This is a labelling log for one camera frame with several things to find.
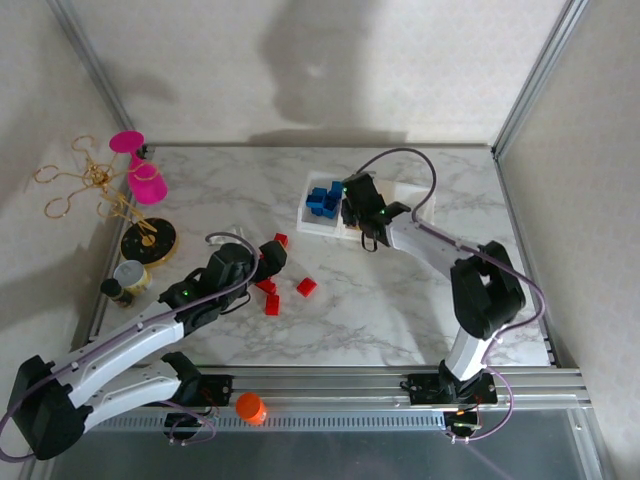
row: bottle cap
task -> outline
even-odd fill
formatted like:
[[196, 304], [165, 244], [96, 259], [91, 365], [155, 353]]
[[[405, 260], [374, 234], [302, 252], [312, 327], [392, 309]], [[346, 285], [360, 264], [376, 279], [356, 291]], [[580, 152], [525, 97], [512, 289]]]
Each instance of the bottle cap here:
[[236, 413], [251, 425], [262, 425], [267, 418], [267, 407], [255, 393], [245, 393], [236, 400]]
[[115, 297], [122, 292], [122, 287], [115, 278], [107, 278], [100, 284], [100, 291], [108, 297]]

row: black round base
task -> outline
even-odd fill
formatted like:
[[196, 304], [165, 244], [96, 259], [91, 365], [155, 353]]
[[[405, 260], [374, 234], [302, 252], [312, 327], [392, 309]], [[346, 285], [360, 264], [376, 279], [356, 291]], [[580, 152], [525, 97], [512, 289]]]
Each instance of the black round base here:
[[[158, 231], [148, 232], [142, 230], [137, 223], [132, 225], [122, 236], [120, 252], [127, 260], [138, 260], [147, 268], [152, 268], [162, 265], [175, 253], [178, 233], [163, 218], [145, 218], [145, 221]], [[145, 241], [145, 234], [153, 236], [153, 242]]]

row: glass panel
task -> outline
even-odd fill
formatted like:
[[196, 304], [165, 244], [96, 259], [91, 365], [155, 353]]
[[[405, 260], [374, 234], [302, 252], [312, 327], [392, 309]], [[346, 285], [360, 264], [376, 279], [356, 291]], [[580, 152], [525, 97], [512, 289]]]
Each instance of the glass panel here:
[[[485, 413], [490, 424], [502, 412]], [[170, 447], [161, 433], [89, 433], [56, 462], [54, 480], [584, 479], [565, 411], [515, 412], [470, 445], [438, 432], [220, 433]]]

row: gold jewelry stand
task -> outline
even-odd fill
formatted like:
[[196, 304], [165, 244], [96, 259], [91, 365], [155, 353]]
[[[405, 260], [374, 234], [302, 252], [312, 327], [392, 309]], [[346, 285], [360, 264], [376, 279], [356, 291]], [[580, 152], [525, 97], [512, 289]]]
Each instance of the gold jewelry stand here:
[[[88, 148], [79, 146], [79, 142], [83, 140], [89, 141]], [[44, 214], [48, 218], [58, 219], [64, 217], [71, 210], [71, 199], [82, 192], [90, 190], [99, 190], [100, 197], [108, 203], [109, 209], [104, 212], [101, 210], [103, 202], [99, 202], [96, 212], [102, 218], [121, 217], [131, 223], [131, 227], [124, 233], [120, 242], [120, 251], [122, 256], [127, 260], [138, 260], [148, 268], [161, 265], [166, 262], [175, 253], [178, 245], [178, 234], [171, 223], [162, 218], [145, 219], [140, 210], [134, 207], [127, 197], [118, 191], [111, 182], [125, 174], [133, 174], [137, 180], [149, 181], [153, 180], [160, 174], [160, 170], [155, 166], [154, 174], [148, 178], [142, 178], [136, 175], [136, 171], [149, 162], [142, 163], [134, 169], [127, 169], [116, 172], [114, 162], [119, 153], [114, 153], [111, 162], [98, 163], [91, 154], [89, 148], [95, 145], [95, 138], [91, 135], [82, 135], [71, 142], [71, 149], [75, 152], [83, 153], [85, 156], [85, 170], [82, 174], [61, 172], [57, 165], [45, 165], [33, 174], [33, 179], [37, 183], [50, 183], [60, 176], [69, 176], [79, 178], [82, 182], [82, 188], [75, 190], [66, 198], [56, 197], [50, 200], [44, 207]], [[53, 213], [55, 205], [64, 205], [66, 208], [62, 212]]]

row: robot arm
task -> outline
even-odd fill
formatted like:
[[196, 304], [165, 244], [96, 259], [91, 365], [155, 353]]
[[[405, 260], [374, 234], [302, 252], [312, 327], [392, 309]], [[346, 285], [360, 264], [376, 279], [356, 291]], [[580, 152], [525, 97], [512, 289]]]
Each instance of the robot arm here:
[[477, 247], [459, 240], [455, 245], [443, 230], [429, 226], [428, 232], [412, 220], [409, 207], [398, 202], [387, 205], [368, 173], [355, 174], [343, 182], [342, 217], [346, 225], [362, 230], [362, 245], [373, 242], [401, 250], [430, 265], [451, 281], [454, 311], [460, 330], [451, 351], [439, 367], [440, 391], [434, 403], [465, 401], [481, 378], [492, 337], [525, 305], [524, 292], [515, 277], [467, 253], [461, 247], [479, 249], [511, 266], [505, 248], [497, 242]]
[[[286, 262], [280, 242], [268, 242], [260, 250], [262, 258], [250, 283], [275, 275]], [[127, 324], [53, 362], [45, 364], [40, 356], [24, 362], [9, 405], [20, 404], [12, 417], [36, 458], [59, 455], [98, 423], [127, 410], [188, 399], [197, 389], [200, 374], [183, 354], [164, 355], [143, 369], [129, 367], [224, 315], [235, 300], [247, 295], [246, 284], [176, 315], [169, 312], [242, 283], [253, 272], [252, 263], [253, 254], [247, 248], [226, 243], [211, 255], [206, 268], [171, 285]], [[168, 315], [149, 321], [163, 314]], [[33, 385], [53, 375], [25, 397]]]

